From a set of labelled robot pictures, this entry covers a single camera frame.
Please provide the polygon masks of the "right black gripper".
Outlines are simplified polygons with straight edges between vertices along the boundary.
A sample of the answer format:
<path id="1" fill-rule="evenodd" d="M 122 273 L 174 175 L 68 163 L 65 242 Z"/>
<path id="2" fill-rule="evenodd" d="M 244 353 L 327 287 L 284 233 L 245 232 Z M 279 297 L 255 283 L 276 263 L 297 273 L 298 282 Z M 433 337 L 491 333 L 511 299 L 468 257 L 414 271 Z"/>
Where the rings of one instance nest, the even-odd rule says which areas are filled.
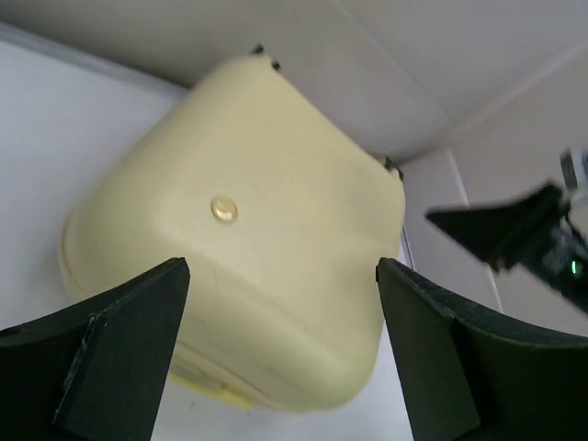
<path id="1" fill-rule="evenodd" d="M 495 271 L 519 264 L 569 303 L 587 302 L 587 241 L 562 222 L 568 203 L 546 183 L 498 205 L 430 209 L 426 219 Z"/>

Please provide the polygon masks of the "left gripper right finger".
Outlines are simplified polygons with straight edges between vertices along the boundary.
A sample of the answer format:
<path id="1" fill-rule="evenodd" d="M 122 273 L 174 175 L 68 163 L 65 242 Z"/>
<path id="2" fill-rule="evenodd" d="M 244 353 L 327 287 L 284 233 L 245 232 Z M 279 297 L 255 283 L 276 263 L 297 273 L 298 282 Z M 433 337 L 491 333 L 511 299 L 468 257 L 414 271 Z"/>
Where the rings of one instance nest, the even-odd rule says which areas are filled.
<path id="1" fill-rule="evenodd" d="M 587 341 L 442 288 L 397 260 L 376 269 L 416 440 L 584 440 Z"/>

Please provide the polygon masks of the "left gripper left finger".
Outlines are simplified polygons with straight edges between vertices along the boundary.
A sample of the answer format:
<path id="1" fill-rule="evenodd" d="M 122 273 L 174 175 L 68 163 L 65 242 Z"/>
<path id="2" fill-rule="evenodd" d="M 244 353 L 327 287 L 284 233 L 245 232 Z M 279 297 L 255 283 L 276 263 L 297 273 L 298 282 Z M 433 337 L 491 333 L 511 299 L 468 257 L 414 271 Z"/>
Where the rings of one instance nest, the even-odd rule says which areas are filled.
<path id="1" fill-rule="evenodd" d="M 1 332 L 4 440 L 149 440 L 190 273 L 169 259 Z"/>

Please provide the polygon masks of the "yellow hard-shell suitcase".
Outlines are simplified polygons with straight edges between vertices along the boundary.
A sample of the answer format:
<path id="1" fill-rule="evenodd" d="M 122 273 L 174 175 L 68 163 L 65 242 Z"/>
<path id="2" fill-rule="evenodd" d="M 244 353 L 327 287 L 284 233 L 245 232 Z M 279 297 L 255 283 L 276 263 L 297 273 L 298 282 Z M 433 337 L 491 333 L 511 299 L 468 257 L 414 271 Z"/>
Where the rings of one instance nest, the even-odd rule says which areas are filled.
<path id="1" fill-rule="evenodd" d="M 76 300 L 171 257 L 190 270 L 172 378 L 235 407 L 331 410 L 365 388 L 396 257 L 401 175 L 309 102 L 262 47 L 210 71 L 73 207 Z"/>

